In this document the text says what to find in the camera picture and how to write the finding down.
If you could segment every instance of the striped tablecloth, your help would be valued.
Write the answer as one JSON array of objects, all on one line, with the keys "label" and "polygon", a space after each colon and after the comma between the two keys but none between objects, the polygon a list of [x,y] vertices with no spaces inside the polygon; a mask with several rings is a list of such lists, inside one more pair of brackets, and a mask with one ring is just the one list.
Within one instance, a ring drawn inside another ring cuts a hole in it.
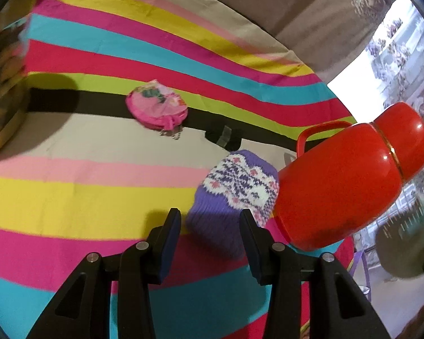
[{"label": "striped tablecloth", "polygon": [[[187,214],[227,154],[204,138],[211,124],[240,128],[242,149],[281,169],[304,128],[354,122],[292,51],[215,0],[34,0],[26,40],[30,113],[0,152],[0,324],[11,339],[25,338],[87,253],[122,252],[171,207]],[[189,106],[179,140],[125,108],[152,79]],[[288,242],[273,220],[267,228]],[[351,263],[350,239],[327,250]],[[269,296],[245,259],[182,230],[170,275],[151,286],[157,338],[259,339]],[[110,322],[116,339],[115,295]]]}]

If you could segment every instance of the pink pouch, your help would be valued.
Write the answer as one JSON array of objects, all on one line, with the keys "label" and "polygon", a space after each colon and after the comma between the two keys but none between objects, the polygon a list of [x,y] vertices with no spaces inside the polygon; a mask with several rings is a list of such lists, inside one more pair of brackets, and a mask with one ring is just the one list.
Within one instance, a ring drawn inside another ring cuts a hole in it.
[{"label": "pink pouch", "polygon": [[157,80],[135,88],[126,97],[126,105],[143,126],[166,132],[181,125],[188,112],[181,96]]}]

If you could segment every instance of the purple knitted hat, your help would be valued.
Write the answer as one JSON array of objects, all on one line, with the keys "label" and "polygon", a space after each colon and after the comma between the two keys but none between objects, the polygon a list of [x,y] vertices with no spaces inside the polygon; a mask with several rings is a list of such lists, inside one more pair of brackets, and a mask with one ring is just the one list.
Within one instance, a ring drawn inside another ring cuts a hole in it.
[{"label": "purple knitted hat", "polygon": [[256,223],[264,227],[278,190],[278,172],[272,165],[248,150],[230,153],[196,190],[187,227],[227,256],[242,258],[240,212],[250,209]]}]

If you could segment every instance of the red lid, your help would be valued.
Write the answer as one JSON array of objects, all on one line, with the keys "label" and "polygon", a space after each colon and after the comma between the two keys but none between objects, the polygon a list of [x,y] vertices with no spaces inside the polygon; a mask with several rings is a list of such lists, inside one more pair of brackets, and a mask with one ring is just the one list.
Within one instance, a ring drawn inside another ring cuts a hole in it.
[{"label": "red lid", "polygon": [[388,107],[374,123],[394,148],[404,182],[410,181],[424,167],[424,121],[400,102]]}]

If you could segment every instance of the red jug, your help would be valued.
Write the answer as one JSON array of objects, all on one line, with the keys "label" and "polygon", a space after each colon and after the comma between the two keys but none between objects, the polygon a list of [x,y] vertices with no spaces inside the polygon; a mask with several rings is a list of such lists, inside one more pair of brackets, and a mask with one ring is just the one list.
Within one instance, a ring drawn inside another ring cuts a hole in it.
[{"label": "red jug", "polygon": [[[345,129],[304,152],[309,136],[338,128]],[[298,138],[297,159],[279,172],[277,224],[304,251],[328,246],[383,214],[422,167],[424,121],[405,103],[372,123],[310,127]]]}]

